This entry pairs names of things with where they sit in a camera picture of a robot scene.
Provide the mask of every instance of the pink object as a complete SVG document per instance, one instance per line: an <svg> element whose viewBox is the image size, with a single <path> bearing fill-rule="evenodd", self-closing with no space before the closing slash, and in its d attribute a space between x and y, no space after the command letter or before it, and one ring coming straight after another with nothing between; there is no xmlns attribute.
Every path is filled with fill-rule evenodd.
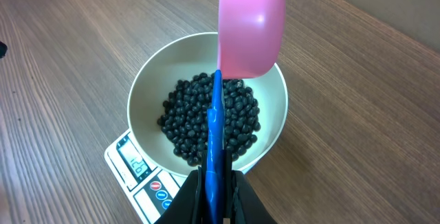
<svg viewBox="0 0 440 224"><path fill-rule="evenodd" d="M220 0L219 56L223 79L255 78L276 62L285 0Z"/></svg>

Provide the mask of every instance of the blue handle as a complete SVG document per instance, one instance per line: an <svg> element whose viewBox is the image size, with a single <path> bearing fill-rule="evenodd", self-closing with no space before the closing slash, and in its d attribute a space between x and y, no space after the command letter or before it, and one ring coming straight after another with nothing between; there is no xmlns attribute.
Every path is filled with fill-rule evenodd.
<svg viewBox="0 0 440 224"><path fill-rule="evenodd" d="M212 108L208 109L208 156L206 162L205 193L208 202L207 223L223 223L223 81L221 71L214 73Z"/></svg>

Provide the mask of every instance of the wooden surface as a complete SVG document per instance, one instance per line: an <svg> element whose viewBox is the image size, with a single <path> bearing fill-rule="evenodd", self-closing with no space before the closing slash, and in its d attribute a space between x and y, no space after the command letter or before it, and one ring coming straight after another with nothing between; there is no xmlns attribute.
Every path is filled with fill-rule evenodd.
<svg viewBox="0 0 440 224"><path fill-rule="evenodd" d="M139 223L105 148L138 69L218 0L0 0L0 223ZM279 223L440 221L440 55L342 0L287 0L289 115L247 175Z"/></svg>

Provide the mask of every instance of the red button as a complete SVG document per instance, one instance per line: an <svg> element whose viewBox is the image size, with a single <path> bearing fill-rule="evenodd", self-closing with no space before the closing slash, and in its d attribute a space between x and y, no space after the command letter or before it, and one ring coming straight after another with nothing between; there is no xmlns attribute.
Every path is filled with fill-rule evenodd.
<svg viewBox="0 0 440 224"><path fill-rule="evenodd" d="M159 181L153 181L150 183L150 189L160 190L160 188L162 188L162 184Z"/></svg>

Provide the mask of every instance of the digital scale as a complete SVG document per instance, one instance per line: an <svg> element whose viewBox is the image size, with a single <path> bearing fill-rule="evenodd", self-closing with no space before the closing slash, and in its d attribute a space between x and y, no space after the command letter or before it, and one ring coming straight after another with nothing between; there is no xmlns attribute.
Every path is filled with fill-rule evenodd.
<svg viewBox="0 0 440 224"><path fill-rule="evenodd" d="M104 158L137 215L150 224L165 212L186 178L158 168L133 141L132 132L125 131L105 150Z"/></svg>

